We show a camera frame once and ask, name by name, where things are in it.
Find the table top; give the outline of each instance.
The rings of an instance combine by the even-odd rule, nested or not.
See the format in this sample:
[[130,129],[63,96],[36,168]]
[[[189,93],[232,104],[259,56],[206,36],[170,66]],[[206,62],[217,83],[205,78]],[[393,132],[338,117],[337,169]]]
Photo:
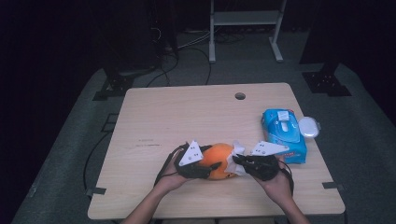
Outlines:
[[[238,100],[236,94],[246,98]],[[239,141],[246,153],[263,139],[262,112],[292,109],[303,116],[287,83],[130,89],[88,211],[92,219],[127,217],[153,187],[169,153],[195,139],[200,146]],[[307,215],[342,214],[344,203],[314,139],[305,164],[291,164],[294,199]],[[249,175],[195,179],[166,195],[154,217],[264,217],[284,215]]]

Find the orange object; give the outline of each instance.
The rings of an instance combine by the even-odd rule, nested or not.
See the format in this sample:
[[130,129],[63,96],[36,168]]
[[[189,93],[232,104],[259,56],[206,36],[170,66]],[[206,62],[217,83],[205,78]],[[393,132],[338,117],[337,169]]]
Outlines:
[[224,143],[214,144],[212,147],[203,151],[204,158],[198,162],[199,165],[208,167],[215,163],[221,162],[221,165],[218,169],[210,172],[208,179],[219,180],[236,176],[234,173],[224,172],[228,164],[227,157],[231,155],[232,151],[233,147]]

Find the wet wipes package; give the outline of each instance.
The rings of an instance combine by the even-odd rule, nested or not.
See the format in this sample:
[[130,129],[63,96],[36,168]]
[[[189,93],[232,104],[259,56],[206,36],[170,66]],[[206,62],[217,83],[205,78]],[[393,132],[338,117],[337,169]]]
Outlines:
[[262,127],[268,142],[289,147],[288,151],[280,153],[285,156],[285,163],[305,163],[307,149],[304,138],[318,135],[318,125],[314,119],[304,117],[297,121],[294,112],[288,109],[265,110],[262,113]]

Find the white lid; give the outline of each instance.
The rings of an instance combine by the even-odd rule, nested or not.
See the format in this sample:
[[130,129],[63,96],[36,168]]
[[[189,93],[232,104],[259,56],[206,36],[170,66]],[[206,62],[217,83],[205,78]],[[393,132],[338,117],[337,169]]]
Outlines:
[[300,133],[304,137],[314,138],[319,134],[317,121],[312,118],[303,117],[298,121],[298,125],[300,128]]

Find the person's arm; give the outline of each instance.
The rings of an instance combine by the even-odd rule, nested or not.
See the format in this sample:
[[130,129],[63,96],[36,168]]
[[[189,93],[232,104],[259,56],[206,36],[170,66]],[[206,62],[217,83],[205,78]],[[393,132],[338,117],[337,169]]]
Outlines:
[[[280,162],[279,166],[284,168],[285,164]],[[283,210],[291,224],[310,223],[293,200],[289,180],[283,172],[279,172],[276,177],[268,181],[262,181],[256,177],[255,179],[265,190],[268,197]]]
[[155,185],[155,187],[149,192],[149,194],[143,199],[143,201],[134,209],[134,211],[125,218],[121,223],[128,224],[148,224],[155,210],[158,207],[161,199],[170,191],[178,189],[189,179],[177,174],[176,167],[174,165],[175,158],[169,162],[163,177]]

